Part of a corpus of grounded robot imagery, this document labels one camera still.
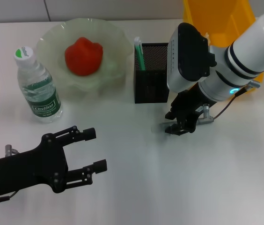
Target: pen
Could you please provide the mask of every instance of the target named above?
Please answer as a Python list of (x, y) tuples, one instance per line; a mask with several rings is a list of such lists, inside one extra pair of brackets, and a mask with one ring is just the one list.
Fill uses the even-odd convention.
[(146, 70), (145, 61), (143, 59), (143, 50), (142, 50), (140, 37), (136, 37), (134, 39), (134, 44), (135, 44), (135, 51), (136, 51), (137, 61), (139, 64), (139, 69)]

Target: bottle cap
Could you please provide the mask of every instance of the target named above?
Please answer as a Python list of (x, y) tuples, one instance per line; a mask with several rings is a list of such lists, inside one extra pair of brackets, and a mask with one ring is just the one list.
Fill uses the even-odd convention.
[(37, 60), (32, 48), (27, 46), (17, 49), (14, 58), (20, 68), (30, 68)]

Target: plastic bottle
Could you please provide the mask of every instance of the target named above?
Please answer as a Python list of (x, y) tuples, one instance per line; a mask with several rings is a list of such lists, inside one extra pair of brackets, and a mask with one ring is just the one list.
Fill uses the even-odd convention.
[(50, 123), (59, 118), (61, 102), (49, 71), (36, 60), (30, 47), (17, 49), (14, 57), (20, 89), (37, 119)]

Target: mesh pencil holder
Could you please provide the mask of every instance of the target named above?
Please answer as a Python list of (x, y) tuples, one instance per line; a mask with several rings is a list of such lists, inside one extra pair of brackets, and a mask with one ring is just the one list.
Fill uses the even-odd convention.
[(167, 57), (168, 43), (142, 44), (145, 71), (139, 69), (134, 53), (134, 100), (139, 103), (168, 101)]

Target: table surface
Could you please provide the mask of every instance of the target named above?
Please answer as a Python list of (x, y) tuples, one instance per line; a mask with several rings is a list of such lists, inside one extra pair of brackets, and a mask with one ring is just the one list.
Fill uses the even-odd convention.
[[(181, 20), (116, 21), (129, 40), (168, 42)], [(77, 125), (97, 139), (65, 148), (69, 169), (106, 159), (108, 171), (91, 186), (55, 194), (46, 185), (0, 203), (7, 225), (264, 225), (264, 83), (232, 103), (215, 123), (183, 136), (152, 132), (167, 104), (134, 104), (133, 56), (125, 82), (83, 97), (61, 96), (62, 118), (36, 122), (16, 78), (13, 52), (35, 46), (58, 22), (0, 24), (0, 158), (45, 133)], [(227, 102), (216, 104), (217, 114)]]

